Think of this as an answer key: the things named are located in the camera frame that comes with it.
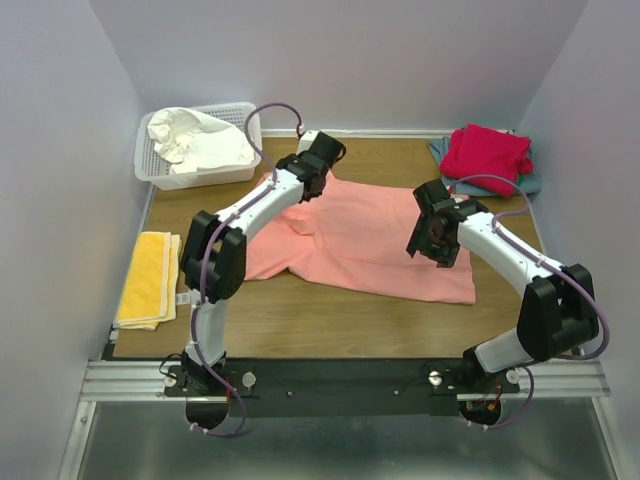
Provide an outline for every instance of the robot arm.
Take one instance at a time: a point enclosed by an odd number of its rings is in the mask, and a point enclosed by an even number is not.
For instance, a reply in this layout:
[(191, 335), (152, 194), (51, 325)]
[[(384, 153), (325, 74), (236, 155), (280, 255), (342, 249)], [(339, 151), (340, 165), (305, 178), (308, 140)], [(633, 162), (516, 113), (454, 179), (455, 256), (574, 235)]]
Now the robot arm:
[[(278, 162), (275, 175), (272, 173), (230, 207), (213, 215), (201, 211), (193, 218), (180, 268), (185, 273), (185, 283), (198, 295), (208, 241), (221, 223), (232, 218), (218, 237), (221, 241), (219, 250), (205, 266), (207, 302), (198, 311), (196, 337), (207, 364), (213, 365), (224, 356), (227, 303), (244, 281), (247, 244), (283, 210), (320, 196), (327, 172), (342, 158), (344, 150), (344, 145), (338, 140), (322, 132), (308, 131), (300, 139), (296, 155), (289, 155)], [(241, 207), (244, 207), (242, 214), (237, 215)], [(195, 352), (191, 334), (185, 352), (196, 364), (202, 363)]]
[(451, 267), (460, 247), (478, 254), (497, 270), (522, 297), (518, 324), (512, 330), (464, 352), (464, 376), (474, 378), (500, 372), (532, 360), (542, 362), (577, 347), (598, 334), (593, 309), (561, 278), (541, 266), (563, 271), (593, 296), (591, 275), (581, 265), (566, 267), (520, 240), (502, 225), (502, 235), (528, 251), (535, 262), (499, 235), (494, 216), (476, 200), (458, 202), (440, 180), (414, 190), (420, 217), (407, 247)]

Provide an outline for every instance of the laundry basket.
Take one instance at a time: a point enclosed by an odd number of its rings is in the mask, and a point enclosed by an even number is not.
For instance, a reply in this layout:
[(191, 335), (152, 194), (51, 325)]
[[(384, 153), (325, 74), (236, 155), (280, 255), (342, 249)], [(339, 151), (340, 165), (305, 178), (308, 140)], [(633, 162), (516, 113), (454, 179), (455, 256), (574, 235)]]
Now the laundry basket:
[[(255, 110), (256, 106), (252, 103), (226, 103), (190, 108), (232, 123), (244, 131), (244, 122), (249, 114)], [(260, 156), (257, 153), (254, 154), (253, 161), (248, 165), (233, 165), (189, 173), (171, 173), (171, 164), (155, 152), (153, 149), (154, 142), (149, 138), (149, 133), (147, 132), (147, 126), (154, 114), (155, 112), (151, 112), (145, 115), (138, 129), (133, 164), (136, 177), (140, 180), (151, 182), (161, 190), (176, 190), (220, 183), (242, 182), (253, 178), (256, 166), (260, 163)], [(249, 123), (249, 134), (256, 145), (262, 148), (260, 118), (258, 115), (254, 115)]]

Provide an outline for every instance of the wooden surface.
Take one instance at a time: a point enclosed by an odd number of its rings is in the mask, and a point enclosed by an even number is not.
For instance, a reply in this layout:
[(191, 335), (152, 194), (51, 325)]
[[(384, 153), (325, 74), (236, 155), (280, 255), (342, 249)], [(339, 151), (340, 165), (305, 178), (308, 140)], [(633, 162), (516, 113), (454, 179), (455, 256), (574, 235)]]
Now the wooden surface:
[[(266, 138), (274, 159), (295, 151), (296, 141)], [(372, 185), (415, 188), (438, 170), (421, 139), (344, 139), (348, 155), (336, 165), (338, 178)], [(187, 237), (192, 217), (215, 212), (249, 192), (255, 179), (239, 184), (156, 191), (146, 230)], [(494, 212), (520, 207), (522, 199), (483, 200)], [(529, 215), (504, 224), (539, 248)], [(256, 357), (458, 357), (473, 345), (515, 325), (520, 299), (511, 286), (472, 254), (477, 303), (426, 303), (307, 283), (289, 273), (246, 282), (233, 297), (226, 325), (232, 356)], [(178, 291), (186, 291), (184, 278)], [(181, 352), (188, 337), (188, 306), (155, 332), (121, 331), (115, 356), (164, 357)]]

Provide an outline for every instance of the blue cloth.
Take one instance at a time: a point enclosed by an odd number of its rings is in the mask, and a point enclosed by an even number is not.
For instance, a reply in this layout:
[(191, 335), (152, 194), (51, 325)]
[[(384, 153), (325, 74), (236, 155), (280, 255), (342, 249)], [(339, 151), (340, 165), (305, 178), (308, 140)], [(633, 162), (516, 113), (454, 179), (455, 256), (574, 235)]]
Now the blue cloth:
[[(444, 159), (444, 156), (447, 154), (449, 149), (451, 148), (451, 137), (446, 136), (442, 138), (433, 138), (428, 140), (429, 150), (431, 151), (431, 155), (433, 155), (438, 168), (440, 168), (440, 164)], [(442, 183), (449, 188), (453, 185), (455, 180), (453, 178), (442, 176)], [(536, 172), (533, 172), (531, 175), (524, 175), (522, 178), (522, 182), (518, 185), (524, 193), (533, 194), (538, 193), (542, 190), (542, 180)], [(497, 196), (495, 193), (490, 192), (489, 190), (485, 190), (484, 188), (476, 187), (475, 185), (471, 185), (470, 183), (459, 183), (456, 185), (456, 193), (460, 195), (469, 195), (471, 197), (495, 197)]]

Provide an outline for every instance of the gray wall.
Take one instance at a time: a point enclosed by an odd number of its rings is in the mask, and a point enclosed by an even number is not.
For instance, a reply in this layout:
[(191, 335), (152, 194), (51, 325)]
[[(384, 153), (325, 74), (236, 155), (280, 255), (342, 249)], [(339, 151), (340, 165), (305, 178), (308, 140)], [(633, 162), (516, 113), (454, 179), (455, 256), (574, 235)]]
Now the gray wall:
[(358, 129), (515, 127), (586, 4), (90, 1), (148, 110), (281, 100)]
[(55, 478), (146, 187), (143, 109), (85, 0), (0, 15), (0, 476)]
[(626, 445), (640, 459), (640, 3), (591, 0), (520, 124), (535, 139), (549, 252), (594, 275), (603, 356)]

